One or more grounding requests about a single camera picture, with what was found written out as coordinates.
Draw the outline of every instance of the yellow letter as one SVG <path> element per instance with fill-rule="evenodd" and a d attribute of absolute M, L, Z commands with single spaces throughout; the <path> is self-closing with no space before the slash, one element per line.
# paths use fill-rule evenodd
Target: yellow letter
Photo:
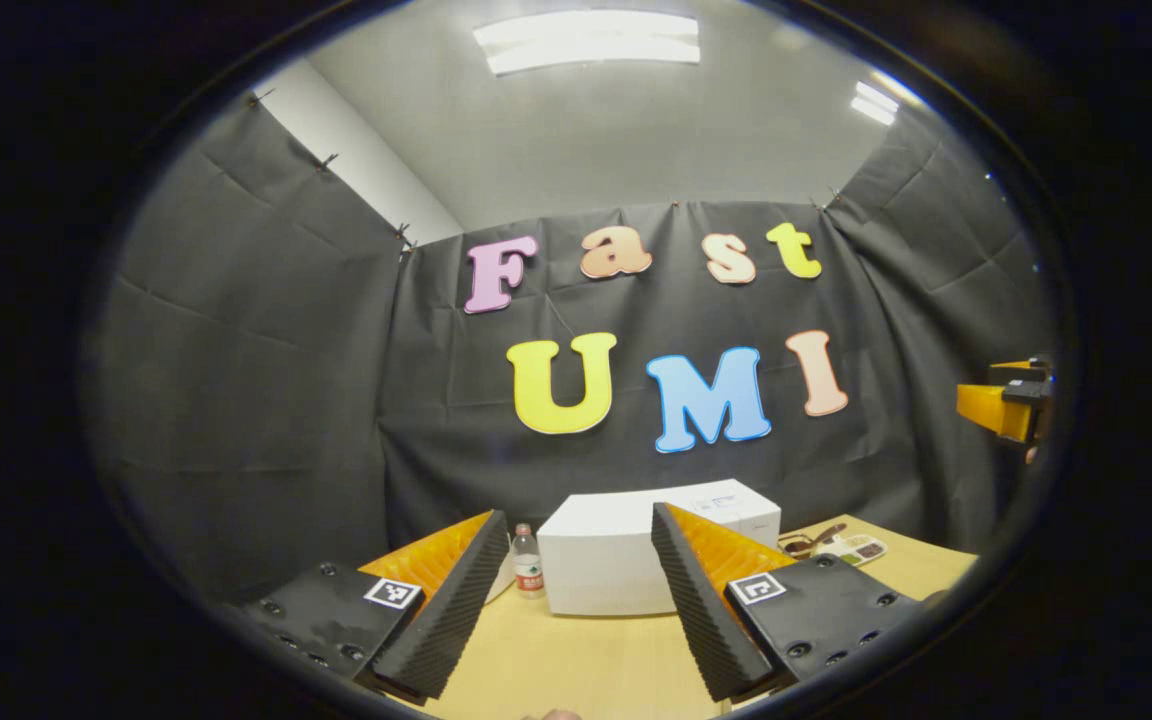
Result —
<path fill-rule="evenodd" d="M 579 272 L 591 278 L 609 278 L 616 273 L 641 273 L 652 264 L 652 255 L 643 251 L 639 232 L 624 225 L 613 225 L 586 234 L 579 242 L 589 252 L 579 262 Z"/>
<path fill-rule="evenodd" d="M 700 241 L 708 256 L 708 273 L 721 283 L 748 283 L 755 279 L 755 262 L 745 257 L 745 243 L 733 234 L 710 233 Z"/>
<path fill-rule="evenodd" d="M 554 406 L 550 387 L 550 359 L 558 342 L 520 342 L 503 355 L 513 363 L 513 410 L 522 424 L 548 435 L 579 433 L 607 418 L 612 409 L 612 365 L 608 355 L 616 344 L 612 333 L 589 333 L 573 339 L 573 350 L 585 361 L 585 397 L 578 406 Z"/>
<path fill-rule="evenodd" d="M 767 232 L 767 240 L 781 249 L 781 260 L 791 273 L 799 278 L 814 278 L 820 274 L 820 263 L 809 260 L 803 247 L 812 245 L 808 233 L 796 232 L 794 223 L 779 223 Z"/>

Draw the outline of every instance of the red label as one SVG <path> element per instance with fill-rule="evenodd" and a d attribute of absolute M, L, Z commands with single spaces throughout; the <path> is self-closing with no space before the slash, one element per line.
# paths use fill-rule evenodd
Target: red label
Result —
<path fill-rule="evenodd" d="M 515 575 L 515 579 L 518 582 L 521 591 L 539 591 L 540 588 L 545 588 L 544 575 L 536 575 L 535 578 L 524 578 L 522 575 Z"/>

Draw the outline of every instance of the foam letter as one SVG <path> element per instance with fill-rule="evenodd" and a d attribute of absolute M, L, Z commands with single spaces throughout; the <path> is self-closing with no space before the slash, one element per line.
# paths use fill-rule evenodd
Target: foam letter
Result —
<path fill-rule="evenodd" d="M 609 278 L 616 273 L 641 273 L 652 264 L 652 255 L 643 251 L 639 232 L 624 225 L 613 225 L 586 234 L 579 242 L 589 252 L 579 262 L 579 272 L 590 278 Z"/>
<path fill-rule="evenodd" d="M 781 249 L 781 260 L 791 273 L 799 278 L 814 278 L 820 274 L 820 263 L 809 260 L 804 247 L 812 245 L 808 233 L 796 232 L 794 223 L 779 223 L 767 232 L 767 240 Z"/>
<path fill-rule="evenodd" d="M 707 234 L 700 250 L 708 256 L 708 273 L 721 283 L 748 283 L 755 279 L 755 262 L 745 257 L 745 243 L 733 234 Z"/>
<path fill-rule="evenodd" d="M 470 300 L 465 301 L 469 314 L 486 313 L 509 306 L 509 293 L 500 291 L 500 281 L 509 287 L 518 287 L 522 282 L 522 258 L 536 255 L 536 238 L 529 236 L 492 242 L 487 245 L 471 247 L 470 260 L 473 262 L 473 286 Z"/>
<path fill-rule="evenodd" d="M 732 409 L 727 439 L 733 442 L 764 437 L 772 423 L 763 416 L 758 397 L 758 351 L 753 347 L 733 347 L 718 361 L 713 387 L 705 386 L 691 361 L 681 355 L 657 357 L 647 364 L 647 373 L 660 384 L 660 414 L 664 434 L 657 438 L 659 452 L 691 450 L 696 437 L 687 432 L 687 415 L 705 442 L 713 445 L 723 415 Z"/>
<path fill-rule="evenodd" d="M 824 331 L 799 333 L 785 341 L 785 347 L 799 356 L 803 365 L 803 379 L 808 382 L 808 402 L 803 410 L 808 415 L 836 414 L 847 407 L 847 393 L 838 388 L 829 355 L 824 350 L 828 342 L 828 333 Z"/>
<path fill-rule="evenodd" d="M 558 342 L 520 342 L 503 355 L 513 363 L 513 410 L 522 424 L 547 435 L 579 433 L 607 418 L 612 409 L 612 365 L 608 355 L 616 344 L 612 333 L 589 333 L 573 339 L 573 350 L 585 361 L 585 397 L 578 406 L 554 406 L 550 387 L 550 359 Z"/>

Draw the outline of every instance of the letter m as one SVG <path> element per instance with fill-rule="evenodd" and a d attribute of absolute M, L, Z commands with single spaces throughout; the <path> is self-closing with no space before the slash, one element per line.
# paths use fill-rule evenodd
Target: letter m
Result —
<path fill-rule="evenodd" d="M 710 445 L 717 441 L 728 411 L 732 419 L 723 435 L 733 442 L 772 432 L 772 423 L 764 418 L 758 397 L 757 367 L 758 351 L 753 347 L 733 347 L 718 361 L 714 384 L 707 386 L 684 356 L 666 355 L 650 361 L 647 373 L 659 382 L 664 417 L 664 434 L 657 438 L 657 449 L 682 452 L 695 447 L 696 437 L 687 432 L 687 416 Z"/>

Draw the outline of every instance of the orange letter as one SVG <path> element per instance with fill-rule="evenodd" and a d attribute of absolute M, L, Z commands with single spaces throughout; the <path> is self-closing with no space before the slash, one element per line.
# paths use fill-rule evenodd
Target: orange letter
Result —
<path fill-rule="evenodd" d="M 652 255 L 643 251 L 639 233 L 623 225 L 591 232 L 579 245 L 589 250 L 579 262 L 579 272 L 591 278 L 641 273 L 652 264 Z"/>
<path fill-rule="evenodd" d="M 710 233 L 700 241 L 708 256 L 708 273 L 721 283 L 748 283 L 755 279 L 755 262 L 745 257 L 745 243 L 733 234 Z"/>
<path fill-rule="evenodd" d="M 829 336 L 824 331 L 799 333 L 785 341 L 785 347 L 799 356 L 803 365 L 803 379 L 808 382 L 808 402 L 803 410 L 808 415 L 836 414 L 847 407 L 847 393 L 838 388 L 829 355 L 824 350 L 828 342 Z"/>

